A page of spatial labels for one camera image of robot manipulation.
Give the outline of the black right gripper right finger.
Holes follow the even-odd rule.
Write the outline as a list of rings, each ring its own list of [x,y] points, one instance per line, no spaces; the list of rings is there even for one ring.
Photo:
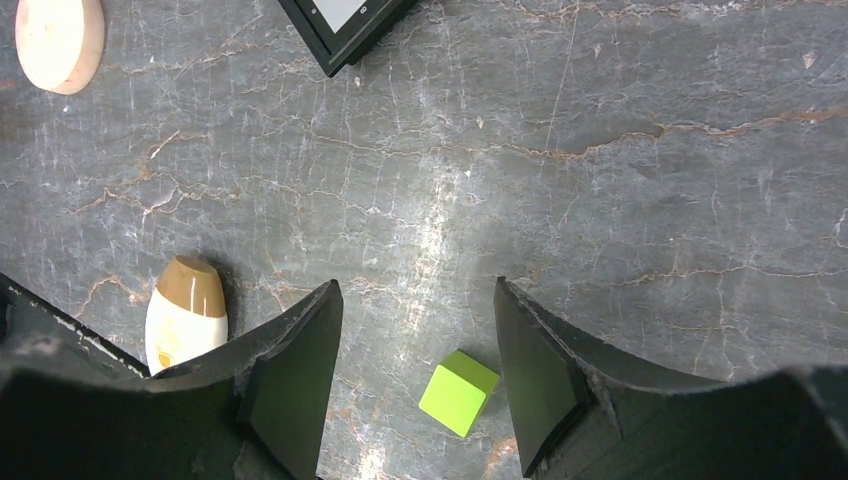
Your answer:
[[[502,276],[494,310],[505,389],[524,477],[577,477],[572,434],[592,396],[557,337],[562,319]]]

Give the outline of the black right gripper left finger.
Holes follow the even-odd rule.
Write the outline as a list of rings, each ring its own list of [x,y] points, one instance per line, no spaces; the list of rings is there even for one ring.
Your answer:
[[[344,300],[329,280],[248,332],[259,342],[237,423],[289,479],[315,479]]]

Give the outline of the small green cube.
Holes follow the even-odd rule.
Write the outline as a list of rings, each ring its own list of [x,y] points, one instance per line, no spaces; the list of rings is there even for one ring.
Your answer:
[[[435,368],[419,409],[461,438],[471,431],[500,381],[494,370],[456,350]]]

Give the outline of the round pink compact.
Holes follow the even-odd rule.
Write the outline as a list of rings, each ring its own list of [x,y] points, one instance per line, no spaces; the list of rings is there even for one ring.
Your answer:
[[[103,54],[105,17],[99,0],[20,0],[15,46],[37,88],[73,95],[93,78]]]

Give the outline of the black grey chessboard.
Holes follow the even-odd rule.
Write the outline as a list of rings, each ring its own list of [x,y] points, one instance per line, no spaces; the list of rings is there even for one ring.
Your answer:
[[[415,0],[279,0],[324,74],[357,63]]]

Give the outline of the black mounting rail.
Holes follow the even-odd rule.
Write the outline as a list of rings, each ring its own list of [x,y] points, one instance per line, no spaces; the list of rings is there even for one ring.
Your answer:
[[[1,276],[1,362],[82,378],[149,376],[133,355],[6,275]]]

